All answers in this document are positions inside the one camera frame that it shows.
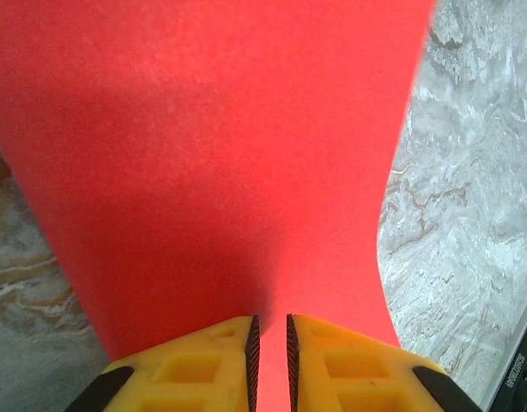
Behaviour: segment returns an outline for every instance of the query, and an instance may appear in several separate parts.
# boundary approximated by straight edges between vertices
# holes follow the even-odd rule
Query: red sheet
[[[431,0],[0,0],[0,144],[112,358],[263,315],[397,343],[376,262]]]

